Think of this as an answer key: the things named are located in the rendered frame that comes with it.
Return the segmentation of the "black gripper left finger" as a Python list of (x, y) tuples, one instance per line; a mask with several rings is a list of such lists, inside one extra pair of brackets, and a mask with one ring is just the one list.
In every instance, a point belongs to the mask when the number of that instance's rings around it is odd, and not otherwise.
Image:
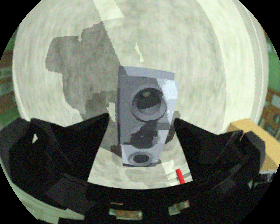
[(95, 163), (93, 160), (103, 141), (101, 139), (107, 131), (108, 113), (89, 117), (83, 123), (79, 121), (69, 127), (39, 119), (31, 119), (31, 124), (36, 131), (36, 139), (44, 140), (54, 147), (56, 145), (79, 179), (87, 181), (92, 165)]

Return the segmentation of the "red peg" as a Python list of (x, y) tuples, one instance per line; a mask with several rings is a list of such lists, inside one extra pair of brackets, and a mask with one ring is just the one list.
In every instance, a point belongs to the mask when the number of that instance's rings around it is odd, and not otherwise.
[(176, 172), (177, 172), (176, 173), (177, 177), (179, 177), (180, 184), (184, 184), (185, 183), (184, 177), (181, 176), (181, 175), (183, 175), (183, 173), (180, 172), (180, 169), (176, 169)]

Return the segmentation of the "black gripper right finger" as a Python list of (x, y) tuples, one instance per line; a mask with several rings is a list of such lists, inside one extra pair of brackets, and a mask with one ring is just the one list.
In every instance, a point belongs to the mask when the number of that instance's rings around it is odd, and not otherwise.
[(230, 141), (241, 140), (242, 132), (244, 132), (244, 129), (241, 131), (236, 129), (233, 132), (214, 135), (214, 133), (205, 131), (195, 124), (189, 124), (183, 119), (175, 119), (173, 127), (175, 127), (177, 139), (183, 147), (181, 149), (184, 151), (185, 160), (187, 160), (193, 180), (207, 176), (205, 171), (208, 171), (214, 161), (221, 156), (226, 145)]

